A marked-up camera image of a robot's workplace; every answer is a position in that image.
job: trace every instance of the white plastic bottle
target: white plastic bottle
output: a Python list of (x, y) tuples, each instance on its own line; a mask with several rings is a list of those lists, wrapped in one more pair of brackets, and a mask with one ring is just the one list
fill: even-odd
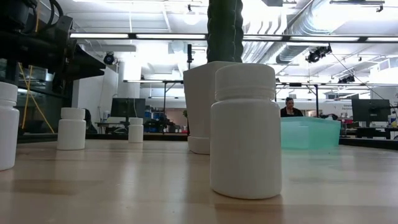
[(17, 149), (19, 111), (18, 87), (0, 82), (0, 170), (14, 167)]
[(280, 112), (275, 71), (236, 64), (216, 73), (211, 107), (210, 185), (223, 195), (259, 199), (280, 194)]
[(78, 108), (62, 108), (58, 123), (58, 150), (80, 150), (85, 148), (86, 111)]
[(129, 143), (143, 143), (144, 126), (142, 125), (142, 118), (130, 118), (129, 122)]

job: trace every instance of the computer monitor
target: computer monitor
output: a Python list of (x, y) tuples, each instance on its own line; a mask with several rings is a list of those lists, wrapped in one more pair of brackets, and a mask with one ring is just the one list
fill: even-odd
[(113, 98), (111, 116), (126, 118), (126, 122), (129, 121), (129, 118), (144, 118), (145, 99)]
[(351, 100), (354, 121), (387, 121), (391, 114), (389, 100)]

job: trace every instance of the teal plastic container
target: teal plastic container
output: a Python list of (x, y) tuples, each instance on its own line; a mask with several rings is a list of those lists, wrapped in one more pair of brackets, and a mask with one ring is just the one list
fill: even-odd
[(325, 149), (338, 146), (340, 121), (321, 118), (281, 118), (282, 148)]

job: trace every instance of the white flower pot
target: white flower pot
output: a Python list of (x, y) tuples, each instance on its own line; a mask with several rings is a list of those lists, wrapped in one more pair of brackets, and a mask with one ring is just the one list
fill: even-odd
[(185, 101), (189, 120), (189, 149), (210, 154), (210, 108), (215, 102), (215, 74), (234, 62), (210, 62), (184, 72)]

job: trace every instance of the cactus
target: cactus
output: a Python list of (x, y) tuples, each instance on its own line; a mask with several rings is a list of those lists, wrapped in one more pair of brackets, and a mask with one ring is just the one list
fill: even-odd
[(242, 8), (242, 0), (209, 0), (208, 62), (242, 62)]

